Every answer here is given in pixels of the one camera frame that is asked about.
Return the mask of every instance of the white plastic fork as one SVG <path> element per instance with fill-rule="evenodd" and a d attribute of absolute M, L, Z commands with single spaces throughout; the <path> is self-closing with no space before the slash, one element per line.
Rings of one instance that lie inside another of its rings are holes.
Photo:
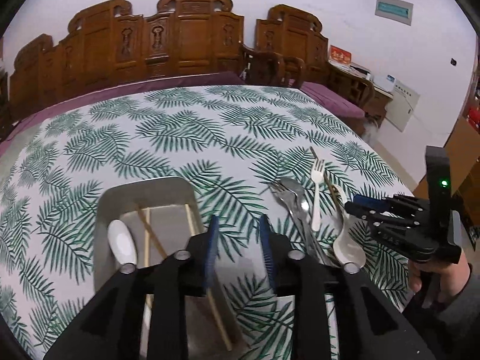
<path fill-rule="evenodd" d="M 313 212 L 311 214 L 311 229 L 317 233 L 320 230 L 320 184 L 325 179 L 325 161 L 316 159 L 311 167 L 311 181 L 315 184 L 313 194 Z"/>

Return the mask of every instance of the white ceramic spoon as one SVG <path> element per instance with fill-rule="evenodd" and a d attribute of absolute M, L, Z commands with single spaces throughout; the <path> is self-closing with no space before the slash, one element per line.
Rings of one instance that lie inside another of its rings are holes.
<path fill-rule="evenodd" d="M 120 265 L 126 263 L 137 265 L 137 250 L 134 240 L 128 227 L 122 221 L 118 219 L 111 221 L 106 235 L 109 239 L 110 249 Z"/>
<path fill-rule="evenodd" d="M 348 199 L 345 195 L 345 192 L 340 186 L 333 185 L 340 194 L 342 203 L 345 204 Z M 355 263 L 357 266 L 362 268 L 366 262 L 365 252 L 362 247 L 357 244 L 352 237 L 350 236 L 350 214 L 347 214 L 345 210 L 342 210 L 343 216 L 343 225 L 340 234 L 333 242 L 333 252 L 337 260 L 344 266 L 346 263 Z"/>

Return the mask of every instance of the carved wooden backrest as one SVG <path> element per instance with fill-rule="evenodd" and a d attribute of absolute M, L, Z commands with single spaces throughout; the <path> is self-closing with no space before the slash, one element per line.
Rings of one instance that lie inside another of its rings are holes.
<path fill-rule="evenodd" d="M 160 0 L 132 15 L 109 0 L 78 12 L 53 46 L 40 35 L 18 53 L 10 79 L 14 119 L 75 96 L 153 77 L 242 69 L 243 16 L 231 0 Z"/>
<path fill-rule="evenodd" d="M 266 20 L 257 19 L 255 49 L 303 59 L 307 80 L 323 83 L 328 76 L 328 39 L 321 31 L 322 24 L 311 13 L 276 5 Z"/>

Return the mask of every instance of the gray tray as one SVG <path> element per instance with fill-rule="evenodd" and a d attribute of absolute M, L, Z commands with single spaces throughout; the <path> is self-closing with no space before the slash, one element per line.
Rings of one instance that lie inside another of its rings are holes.
<path fill-rule="evenodd" d="M 117 271 L 119 265 L 110 250 L 107 228 L 114 219 L 123 221 L 130 230 L 137 250 L 138 267 L 143 267 L 145 228 L 135 210 L 136 204 L 150 208 L 150 224 L 167 254 L 184 249 L 191 236 L 185 205 L 188 204 L 194 233 L 204 232 L 194 189 L 179 177 L 153 178 L 113 187 L 103 193 L 98 202 L 94 230 L 94 288 L 102 285 Z M 162 257 L 150 242 L 150 265 Z M 186 299 L 186 320 L 189 359 L 237 359 L 246 345 L 218 279 L 211 288 L 225 330 L 234 350 L 227 352 L 205 298 Z M 142 333 L 141 354 L 145 355 L 146 337 Z"/>

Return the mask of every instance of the table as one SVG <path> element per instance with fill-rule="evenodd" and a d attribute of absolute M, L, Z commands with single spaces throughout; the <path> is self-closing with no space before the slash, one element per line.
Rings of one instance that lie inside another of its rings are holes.
<path fill-rule="evenodd" d="M 291 88 L 173 88 L 46 120 L 1 187 L 0 312 L 27 352 L 41 359 L 94 294 L 92 231 L 102 191 L 181 176 L 194 185 L 203 219 L 220 213 L 217 273 L 251 345 L 245 358 L 287 359 L 293 303 L 268 287 L 256 219 L 267 213 L 275 231 L 303 248 L 266 185 L 279 176 L 296 178 L 311 204 L 311 145 L 321 148 L 328 176 L 350 197 L 410 194 L 346 125 Z M 318 238 L 331 254 L 337 229 L 325 185 L 321 206 Z M 362 221 L 351 234 L 366 252 L 370 278 L 401 310 L 406 260 L 373 241 Z"/>

